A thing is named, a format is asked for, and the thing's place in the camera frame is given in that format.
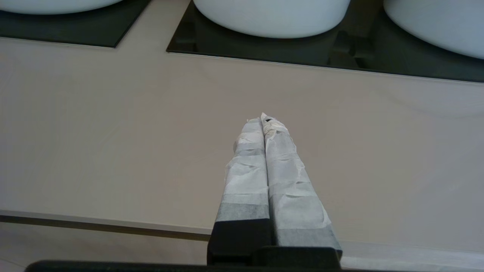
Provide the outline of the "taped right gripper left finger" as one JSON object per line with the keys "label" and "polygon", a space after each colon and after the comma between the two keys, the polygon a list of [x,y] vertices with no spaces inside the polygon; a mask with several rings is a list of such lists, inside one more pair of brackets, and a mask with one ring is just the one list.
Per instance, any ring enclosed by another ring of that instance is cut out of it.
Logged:
{"label": "taped right gripper left finger", "polygon": [[271,246],[265,143],[260,118],[249,119],[234,144],[219,210],[207,247],[208,265],[249,265]]}

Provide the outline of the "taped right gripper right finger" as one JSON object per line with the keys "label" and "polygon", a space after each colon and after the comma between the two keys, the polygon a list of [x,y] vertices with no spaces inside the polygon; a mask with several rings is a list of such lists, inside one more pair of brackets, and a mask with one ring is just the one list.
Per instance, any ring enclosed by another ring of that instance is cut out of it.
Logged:
{"label": "taped right gripper right finger", "polygon": [[287,127],[261,115],[268,174],[268,199],[276,245],[332,248],[337,260],[343,250]]}

